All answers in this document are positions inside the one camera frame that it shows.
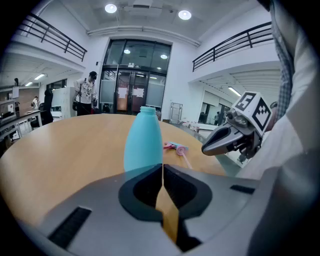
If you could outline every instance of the door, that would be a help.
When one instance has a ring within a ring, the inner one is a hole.
[[[147,81],[147,72],[119,70],[115,113],[137,115],[146,105]]]

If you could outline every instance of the turquoise bottle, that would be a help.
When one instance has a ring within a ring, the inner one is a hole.
[[[162,162],[163,145],[156,109],[142,106],[126,138],[124,170],[128,172]]]

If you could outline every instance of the fluorescent light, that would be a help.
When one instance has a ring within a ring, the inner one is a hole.
[[[179,18],[182,20],[189,20],[191,18],[191,13],[187,10],[182,10],[178,14]]]
[[[110,3],[110,4],[107,4],[105,7],[104,7],[105,11],[109,14],[113,14],[117,11],[117,7]]]
[[[229,90],[234,92],[236,95],[241,96],[241,94],[239,92],[237,92],[235,89],[233,89],[232,87],[228,87],[228,88],[229,88]]]
[[[45,74],[40,74],[40,75],[38,75],[34,80],[38,80],[38,79],[40,79],[40,78],[42,78],[42,77],[44,77],[45,76]]]

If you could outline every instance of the round table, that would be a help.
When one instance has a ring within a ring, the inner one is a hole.
[[[124,172],[124,150],[132,115],[77,116],[42,126],[12,145],[0,159],[0,191],[12,214],[37,226],[45,214],[87,184]],[[163,142],[189,147],[195,171],[224,175],[214,156],[185,131],[159,122]],[[163,163],[187,168],[182,156],[169,149]],[[172,212],[168,194],[159,193],[157,208]]]

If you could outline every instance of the black metal railing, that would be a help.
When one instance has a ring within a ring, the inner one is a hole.
[[[271,40],[273,40],[271,33],[271,22],[254,26],[228,38],[221,43],[218,43],[216,46],[212,47],[210,50],[207,50],[204,54],[193,60],[192,72],[209,62],[215,62],[218,58],[226,54],[245,47],[252,48],[253,45]]]
[[[81,45],[73,41],[70,37],[56,29],[54,26],[43,20],[42,18],[30,13],[17,28],[16,34],[26,37],[40,38],[49,42],[84,61],[87,50]]]

